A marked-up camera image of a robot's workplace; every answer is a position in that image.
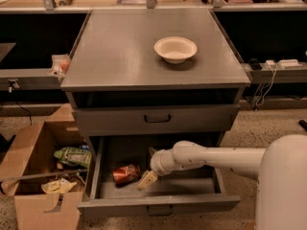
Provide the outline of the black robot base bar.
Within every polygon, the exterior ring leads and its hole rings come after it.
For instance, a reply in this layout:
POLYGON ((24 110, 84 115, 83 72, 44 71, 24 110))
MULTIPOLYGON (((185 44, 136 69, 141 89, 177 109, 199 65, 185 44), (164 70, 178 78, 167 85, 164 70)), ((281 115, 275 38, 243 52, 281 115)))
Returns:
POLYGON ((299 120, 299 125, 307 131, 307 122, 304 120, 299 120))

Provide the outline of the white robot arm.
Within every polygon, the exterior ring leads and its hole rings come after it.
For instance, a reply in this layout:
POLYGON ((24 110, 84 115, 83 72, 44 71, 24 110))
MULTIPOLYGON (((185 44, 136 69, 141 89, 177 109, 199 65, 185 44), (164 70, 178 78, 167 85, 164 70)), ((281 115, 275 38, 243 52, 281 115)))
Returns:
POLYGON ((210 148, 179 141, 151 150, 138 188, 164 175, 210 166, 257 181, 254 230, 307 230, 307 136, 286 135, 265 149, 210 148))

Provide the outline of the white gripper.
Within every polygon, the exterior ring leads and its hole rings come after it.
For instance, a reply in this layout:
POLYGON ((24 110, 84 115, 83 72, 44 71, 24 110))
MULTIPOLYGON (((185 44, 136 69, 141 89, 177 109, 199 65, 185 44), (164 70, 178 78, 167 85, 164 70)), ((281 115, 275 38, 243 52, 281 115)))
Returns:
POLYGON ((170 149, 156 150, 153 147, 148 148, 151 156, 150 167, 153 171, 145 171, 142 175, 137 188, 144 190, 158 179, 158 176, 164 176, 172 173, 176 168, 172 151, 170 149))

